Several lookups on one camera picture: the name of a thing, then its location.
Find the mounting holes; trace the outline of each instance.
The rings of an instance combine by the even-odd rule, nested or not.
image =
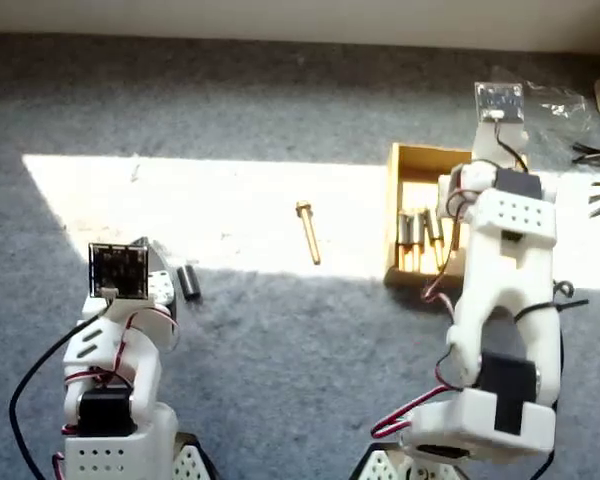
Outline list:
[[[91,332],[89,335],[85,335],[84,338],[82,339],[82,341],[83,342],[90,342],[91,340],[93,340],[94,338],[96,338],[101,333],[102,333],[102,330],[98,329],[95,332]]]
[[[95,345],[91,345],[90,347],[85,348],[84,350],[82,350],[80,353],[78,353],[78,355],[76,355],[78,358],[83,358],[86,357],[87,355],[89,355],[91,352],[93,352],[94,350],[97,350],[98,347],[96,347]]]

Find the robotic arm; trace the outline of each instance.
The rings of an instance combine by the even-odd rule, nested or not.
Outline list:
[[[444,383],[382,420],[372,433],[401,430],[399,447],[376,449],[360,470],[386,454],[383,465],[405,472],[402,478],[454,480],[463,478],[456,466],[467,459],[510,463],[554,448],[562,371],[552,273],[556,190],[529,173],[511,147],[526,141],[521,86],[476,84],[476,103],[473,160],[438,184],[438,216],[470,230],[463,293],[447,332],[461,385]],[[514,316],[526,358],[482,350],[482,327],[497,306]],[[449,400],[424,403],[449,390],[456,390]]]
[[[178,334],[170,273],[148,242],[92,244],[89,263],[78,322],[86,325],[63,361],[66,439],[53,457],[56,480],[218,479],[197,438],[178,432],[175,412],[157,400],[158,349]],[[149,272],[151,263],[161,265]]]

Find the cardboard box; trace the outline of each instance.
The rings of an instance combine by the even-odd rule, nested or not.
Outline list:
[[[384,283],[390,286],[423,286],[438,274],[435,252],[426,238],[421,256],[420,271],[412,265],[398,268],[398,212],[415,213],[426,208],[435,209],[438,201],[438,177],[448,174],[453,167],[471,161],[471,152],[431,146],[391,146],[388,162],[387,213],[385,226],[386,268]],[[444,257],[449,253],[453,220],[442,220],[444,230]],[[444,283],[459,284],[464,273],[464,245],[467,225],[460,230],[460,248],[452,252]]]

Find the black cylinder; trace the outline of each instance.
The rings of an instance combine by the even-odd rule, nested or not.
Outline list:
[[[202,292],[195,270],[191,265],[184,265],[178,268],[178,278],[180,279],[180,287],[186,301],[200,300]]]

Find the white wall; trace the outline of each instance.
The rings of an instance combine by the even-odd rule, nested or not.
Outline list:
[[[0,31],[600,53],[600,0],[0,0]]]

